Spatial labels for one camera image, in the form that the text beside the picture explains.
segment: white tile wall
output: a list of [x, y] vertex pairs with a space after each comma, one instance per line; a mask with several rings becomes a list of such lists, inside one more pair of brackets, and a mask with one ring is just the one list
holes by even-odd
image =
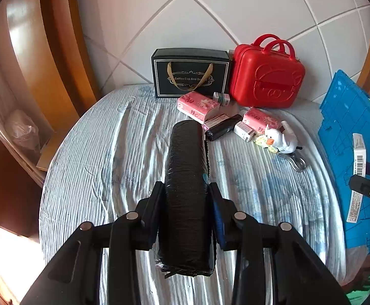
[[322, 102], [332, 74], [360, 72], [370, 41], [367, 0], [78, 0], [104, 94], [152, 81], [157, 48], [234, 49], [263, 33], [289, 39], [306, 67], [301, 98]]
[[357, 10], [340, 15], [319, 26], [325, 49], [330, 58], [331, 71], [343, 70], [349, 77], [363, 67], [367, 47]]
[[367, 49], [370, 46], [370, 6], [359, 8], [361, 23], [363, 24]]
[[359, 76], [360, 76], [360, 72], [359, 73], [357, 73], [357, 74], [355, 74], [354, 76], [352, 76], [352, 80], [354, 81], [354, 82], [357, 82], [357, 80], [359, 79]]

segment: black gift box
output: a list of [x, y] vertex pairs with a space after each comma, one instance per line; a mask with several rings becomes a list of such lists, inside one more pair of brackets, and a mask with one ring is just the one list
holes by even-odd
[[154, 52], [151, 62], [155, 97], [181, 97], [192, 90], [208, 97], [228, 93], [231, 60], [227, 52], [164, 48]]

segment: gold rope handle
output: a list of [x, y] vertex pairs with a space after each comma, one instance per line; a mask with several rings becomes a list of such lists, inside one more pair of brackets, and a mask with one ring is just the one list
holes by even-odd
[[192, 86], [188, 89], [181, 89], [176, 84], [175, 78], [173, 77], [171, 62], [169, 62], [168, 66], [167, 66], [167, 73], [168, 73], [169, 79], [172, 81], [172, 83], [175, 85], [176, 88], [178, 88], [179, 90], [182, 90], [182, 91], [191, 91], [191, 90], [197, 89], [200, 85], [203, 85], [203, 83], [210, 77], [212, 72], [213, 72], [213, 63], [210, 63], [208, 69], [206, 70], [205, 74], [203, 75], [202, 79], [199, 81], [199, 83], [197, 85]]

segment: small white box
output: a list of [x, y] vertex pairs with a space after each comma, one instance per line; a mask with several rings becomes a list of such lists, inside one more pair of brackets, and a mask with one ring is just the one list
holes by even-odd
[[[364, 178], [367, 156], [363, 136], [358, 133], [353, 133], [353, 156], [353, 175], [359, 175]], [[352, 190], [352, 197], [350, 198], [350, 206], [346, 222], [351, 222], [353, 224], [357, 223], [362, 201], [363, 195]]]
[[226, 119], [229, 119], [229, 116], [223, 114], [223, 115], [217, 116], [213, 119], [210, 119], [210, 120], [206, 121], [202, 126], [203, 126], [204, 130], [209, 130], [212, 127], [220, 124], [223, 120], [226, 120]]
[[256, 133], [254, 129], [248, 127], [242, 121], [238, 122], [236, 126], [234, 126], [233, 132], [246, 142], [250, 141]]
[[230, 95], [214, 92], [213, 93], [213, 100], [219, 103], [222, 106], [228, 106], [230, 103]]

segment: green cloth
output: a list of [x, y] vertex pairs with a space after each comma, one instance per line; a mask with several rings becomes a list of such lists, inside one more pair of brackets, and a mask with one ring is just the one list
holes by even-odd
[[360, 305], [370, 294], [370, 275], [368, 276], [366, 282], [358, 290], [353, 290], [346, 296], [349, 298], [352, 305]]

